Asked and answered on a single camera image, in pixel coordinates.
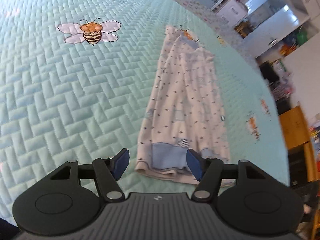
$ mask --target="bee wing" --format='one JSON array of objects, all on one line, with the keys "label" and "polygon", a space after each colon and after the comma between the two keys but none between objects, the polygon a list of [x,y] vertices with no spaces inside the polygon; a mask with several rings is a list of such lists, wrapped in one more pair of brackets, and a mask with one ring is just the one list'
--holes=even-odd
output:
[{"label": "bee wing", "polygon": [[58,30],[69,34],[83,33],[80,27],[81,25],[79,23],[63,23],[58,25]]},{"label": "bee wing", "polygon": [[107,22],[101,23],[100,25],[102,26],[101,31],[108,32],[108,33],[116,32],[121,27],[121,23],[117,21],[107,21]]},{"label": "bee wing", "polygon": [[64,41],[66,43],[77,44],[77,43],[84,42],[85,39],[84,39],[82,33],[78,33],[78,34],[67,37]]},{"label": "bee wing", "polygon": [[118,36],[117,35],[113,35],[113,34],[110,34],[110,33],[103,33],[101,32],[102,36],[101,36],[101,40],[102,41],[110,41],[110,42],[113,42],[113,41],[117,41],[118,40]]}]

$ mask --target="metal screw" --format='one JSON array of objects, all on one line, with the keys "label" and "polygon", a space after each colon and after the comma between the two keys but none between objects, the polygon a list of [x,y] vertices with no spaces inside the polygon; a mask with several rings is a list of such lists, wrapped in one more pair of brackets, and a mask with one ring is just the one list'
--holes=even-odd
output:
[{"label": "metal screw", "polygon": [[119,191],[110,191],[107,193],[108,199],[119,199],[122,197],[122,193]]},{"label": "metal screw", "polygon": [[204,199],[210,197],[210,193],[206,190],[198,190],[194,193],[196,198]]}]

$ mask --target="wooden furniture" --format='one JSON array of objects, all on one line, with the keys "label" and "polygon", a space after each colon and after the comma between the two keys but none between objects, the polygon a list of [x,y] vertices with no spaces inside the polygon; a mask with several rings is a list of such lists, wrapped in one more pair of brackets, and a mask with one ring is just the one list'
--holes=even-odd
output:
[{"label": "wooden furniture", "polygon": [[[284,114],[281,114],[280,123],[284,135],[288,154],[295,154],[303,150],[307,168],[307,181],[318,180],[318,170],[309,135],[308,124],[300,106],[297,106]],[[316,212],[311,239],[315,238],[316,230],[320,228],[320,213]]]}]

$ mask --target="bee antenna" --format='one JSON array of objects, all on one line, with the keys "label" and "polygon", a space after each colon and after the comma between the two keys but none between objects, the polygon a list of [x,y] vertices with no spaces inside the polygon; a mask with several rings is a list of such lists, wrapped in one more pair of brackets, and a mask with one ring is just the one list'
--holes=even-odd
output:
[{"label": "bee antenna", "polygon": [[92,22],[94,22],[96,19],[101,19],[100,17],[98,17],[98,18],[95,18]]}]

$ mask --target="bed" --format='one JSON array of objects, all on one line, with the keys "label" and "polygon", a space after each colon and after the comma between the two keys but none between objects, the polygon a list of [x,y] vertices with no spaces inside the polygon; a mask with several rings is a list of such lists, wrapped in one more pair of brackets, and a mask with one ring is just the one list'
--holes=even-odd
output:
[{"label": "bed", "polygon": [[[241,38],[204,6],[194,0],[0,4],[1,218],[15,224],[11,209],[17,196],[65,161],[91,163],[122,148],[131,158],[119,181],[126,194],[193,191],[192,185],[134,172],[168,24],[192,30],[215,55],[231,163],[248,159],[288,185],[287,152],[268,87]],[[105,33],[75,38],[94,19]],[[259,128],[255,134],[251,118]],[[92,181],[81,184],[95,190]]]}]

